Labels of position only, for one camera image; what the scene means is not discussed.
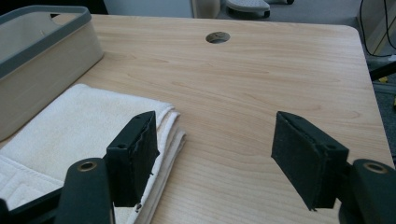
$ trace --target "folded towel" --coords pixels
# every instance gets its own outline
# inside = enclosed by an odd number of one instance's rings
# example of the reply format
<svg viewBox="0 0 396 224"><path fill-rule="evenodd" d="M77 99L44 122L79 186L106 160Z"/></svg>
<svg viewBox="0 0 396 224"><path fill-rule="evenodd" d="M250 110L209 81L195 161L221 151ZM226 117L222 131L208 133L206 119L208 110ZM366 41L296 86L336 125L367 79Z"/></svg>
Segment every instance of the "folded towel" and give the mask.
<svg viewBox="0 0 396 224"><path fill-rule="evenodd" d="M142 207L115 208L117 223L151 220L173 161L184 143L178 113L168 103L77 84L32 119L0 150L0 198L9 209L61 187L70 165L102 158L128 121L156 111L160 156L142 197Z"/></svg>

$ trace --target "light wood tabletop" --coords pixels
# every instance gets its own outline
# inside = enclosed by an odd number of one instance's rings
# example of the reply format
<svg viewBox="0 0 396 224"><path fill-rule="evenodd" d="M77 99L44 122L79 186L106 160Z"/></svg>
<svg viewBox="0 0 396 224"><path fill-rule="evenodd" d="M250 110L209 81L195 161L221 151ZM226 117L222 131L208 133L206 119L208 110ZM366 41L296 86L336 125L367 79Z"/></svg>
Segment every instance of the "light wood tabletop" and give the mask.
<svg viewBox="0 0 396 224"><path fill-rule="evenodd" d="M276 112L393 167L359 34L346 26L92 16L104 58L79 83L173 104L187 142L152 223L338 223L271 158ZM225 43L205 37L225 32Z"/></svg>

